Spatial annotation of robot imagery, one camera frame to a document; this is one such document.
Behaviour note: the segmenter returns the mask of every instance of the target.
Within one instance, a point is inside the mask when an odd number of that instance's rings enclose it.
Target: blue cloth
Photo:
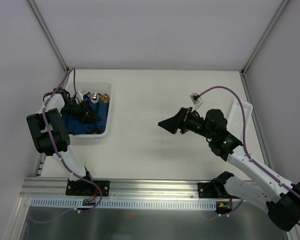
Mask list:
[[[107,103],[104,103],[103,101],[99,101],[97,103],[98,110],[96,113],[102,118],[101,121],[95,122],[95,128],[98,133],[103,133],[106,130],[106,124],[107,124]]]
[[[95,123],[81,123],[77,116],[70,116],[67,114],[62,115],[63,123],[70,134],[93,134],[95,132],[103,133],[106,130],[107,123],[107,103],[99,101],[98,103],[92,103],[88,100],[92,109],[102,118],[101,121]]]

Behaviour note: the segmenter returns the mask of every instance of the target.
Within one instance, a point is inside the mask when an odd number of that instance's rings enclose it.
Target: white table surface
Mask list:
[[[110,81],[113,87],[109,130],[102,138],[71,138],[71,149],[93,178],[211,180],[224,171],[243,180],[239,169],[215,156],[206,139],[187,132],[173,135],[157,126],[174,116],[181,107],[192,107],[189,97],[222,85],[235,91],[242,101],[246,95],[237,71],[185,70],[77,70],[76,82]],[[215,89],[202,96],[198,110],[221,109],[228,118],[235,97]],[[251,120],[247,147],[263,161]],[[66,177],[59,164],[47,157],[42,177]]]

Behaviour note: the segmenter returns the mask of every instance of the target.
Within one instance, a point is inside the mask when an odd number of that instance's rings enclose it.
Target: white wall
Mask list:
[[[274,169],[300,181],[300,0],[293,0],[247,73]]]
[[[38,153],[26,117],[63,72],[25,0],[0,1],[0,240]]]
[[[282,0],[36,0],[69,66],[241,70]]]

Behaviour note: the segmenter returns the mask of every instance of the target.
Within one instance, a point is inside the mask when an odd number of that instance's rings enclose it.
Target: white tray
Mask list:
[[[75,93],[74,85],[72,78],[69,78],[69,81],[65,87],[65,89],[70,93],[70,96],[73,96]],[[109,129],[110,117],[111,117],[111,109],[112,109],[112,84],[110,82],[96,81],[96,82],[76,82],[75,83],[76,90],[83,90],[84,92],[91,93],[100,93],[100,94],[108,94],[110,97],[108,115],[106,119],[105,130],[101,134],[79,134],[72,135],[69,134],[72,138],[101,138],[105,136]]]
[[[242,102],[244,108],[245,122],[246,122],[246,131],[251,119],[251,113],[254,107],[248,103]],[[242,117],[242,111],[238,100],[234,100],[231,108],[231,112],[228,117],[228,123],[226,125],[227,130],[239,140],[244,138],[244,121]]]

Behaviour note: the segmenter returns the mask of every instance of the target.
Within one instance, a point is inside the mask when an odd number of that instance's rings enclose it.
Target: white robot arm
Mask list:
[[[57,93],[55,94],[50,101],[47,103],[47,105],[45,106],[47,99],[50,96],[46,96],[44,98],[44,102],[42,107],[40,108],[40,110],[37,112],[37,114],[41,115],[43,112],[43,108],[46,109],[46,111],[48,112],[49,110],[52,109],[57,109],[58,112],[60,113],[62,108],[65,106],[65,100],[62,96],[62,94]],[[67,146],[67,150],[66,151],[60,151],[59,154],[63,157],[63,160],[65,162],[65,164],[77,175],[79,175],[80,177],[85,177],[86,176],[86,168],[85,166],[81,163],[81,161],[78,160],[78,158],[76,158],[76,156],[73,154],[70,146]],[[54,153],[52,155],[52,158],[54,160],[56,160],[61,167],[64,169],[64,171],[67,173],[68,179],[70,181],[77,181],[79,180],[79,178],[77,178],[76,176],[74,176],[73,174],[71,174],[63,165],[63,163],[61,162],[61,159],[58,157],[58,155],[56,153]]]
[[[82,101],[80,104],[71,103],[69,96],[69,93],[62,88],[59,88],[55,94],[46,93],[40,110],[27,116],[26,121],[36,150],[39,153],[52,156],[67,173],[67,190],[71,189],[77,195],[89,195],[92,189],[90,182],[93,182],[93,179],[86,167],[71,151],[69,147],[70,137],[60,114],[77,116],[85,123],[95,123],[101,118],[92,110],[87,101]]]
[[[219,109],[210,109],[205,118],[195,111],[202,104],[200,96],[192,94],[194,108],[182,107],[179,112],[158,123],[159,127],[175,134],[194,132],[206,138],[211,151],[224,161],[236,166],[255,184],[242,181],[230,172],[223,172],[213,179],[206,189],[220,198],[236,196],[266,212],[274,224],[290,231],[300,220],[300,182],[293,184],[260,162],[243,143],[227,131],[227,120]]]

